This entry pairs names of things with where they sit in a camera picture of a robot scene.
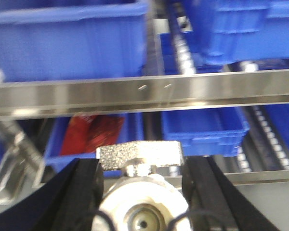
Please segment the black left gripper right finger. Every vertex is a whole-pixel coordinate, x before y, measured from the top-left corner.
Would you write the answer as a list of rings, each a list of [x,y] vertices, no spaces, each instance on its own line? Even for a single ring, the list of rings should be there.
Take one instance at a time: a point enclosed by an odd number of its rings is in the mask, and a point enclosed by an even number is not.
[[[278,229],[233,185],[211,157],[185,157],[182,190],[195,231]]]

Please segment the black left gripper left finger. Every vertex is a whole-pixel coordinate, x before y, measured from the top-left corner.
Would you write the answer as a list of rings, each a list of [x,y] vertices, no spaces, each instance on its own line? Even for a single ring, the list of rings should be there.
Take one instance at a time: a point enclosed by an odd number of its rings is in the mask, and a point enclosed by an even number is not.
[[[98,159],[74,159],[41,188],[0,213],[0,231],[69,231],[97,209],[104,191]]]

